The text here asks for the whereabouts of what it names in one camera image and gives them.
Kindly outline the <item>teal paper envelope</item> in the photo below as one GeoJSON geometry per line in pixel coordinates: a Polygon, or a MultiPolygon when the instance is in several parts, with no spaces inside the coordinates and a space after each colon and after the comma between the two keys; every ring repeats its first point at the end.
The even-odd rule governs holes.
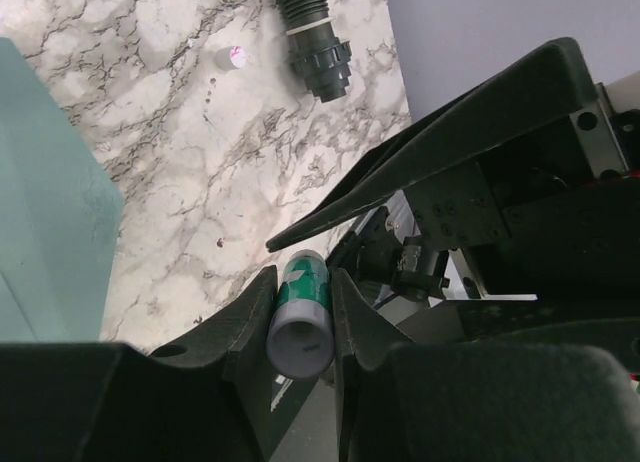
{"type": "Polygon", "coordinates": [[[1,340],[98,339],[124,199],[1,41],[1,340]]]}

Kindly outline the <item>green white glue stick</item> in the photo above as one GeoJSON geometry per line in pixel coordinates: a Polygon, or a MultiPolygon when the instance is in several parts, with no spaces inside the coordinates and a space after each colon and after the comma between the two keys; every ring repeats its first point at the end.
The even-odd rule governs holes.
{"type": "Polygon", "coordinates": [[[279,374],[294,380],[322,375],[334,359],[330,274],[313,250],[295,253],[283,270],[266,353],[279,374]]]}

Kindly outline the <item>white glue stick cap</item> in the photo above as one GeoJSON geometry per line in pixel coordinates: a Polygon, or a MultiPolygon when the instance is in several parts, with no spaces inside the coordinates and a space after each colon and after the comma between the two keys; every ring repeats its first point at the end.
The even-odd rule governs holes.
{"type": "Polygon", "coordinates": [[[215,62],[221,70],[239,70],[246,66],[247,54],[242,46],[227,46],[215,53],[215,62]]]}

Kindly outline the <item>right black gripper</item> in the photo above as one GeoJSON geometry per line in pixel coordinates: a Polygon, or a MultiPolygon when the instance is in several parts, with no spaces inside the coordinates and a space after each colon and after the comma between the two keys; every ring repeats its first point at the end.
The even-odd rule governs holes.
{"type": "Polygon", "coordinates": [[[401,323],[418,342],[639,338],[639,112],[602,110],[578,42],[548,41],[366,152],[277,252],[405,194],[466,298],[401,323]]]}

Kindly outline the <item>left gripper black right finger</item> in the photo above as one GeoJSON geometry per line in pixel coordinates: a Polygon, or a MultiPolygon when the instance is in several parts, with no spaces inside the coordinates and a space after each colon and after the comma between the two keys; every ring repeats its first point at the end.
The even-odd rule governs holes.
{"type": "Polygon", "coordinates": [[[331,296],[336,377],[373,371],[394,346],[413,342],[366,302],[344,269],[331,270],[331,296]]]}

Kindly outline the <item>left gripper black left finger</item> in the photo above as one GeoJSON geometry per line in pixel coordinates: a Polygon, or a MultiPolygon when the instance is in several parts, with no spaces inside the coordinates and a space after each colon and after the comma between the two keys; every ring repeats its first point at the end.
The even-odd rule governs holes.
{"type": "Polygon", "coordinates": [[[156,349],[149,368],[157,380],[271,381],[275,369],[266,337],[277,295],[275,266],[261,269],[243,292],[195,328],[156,349]]]}

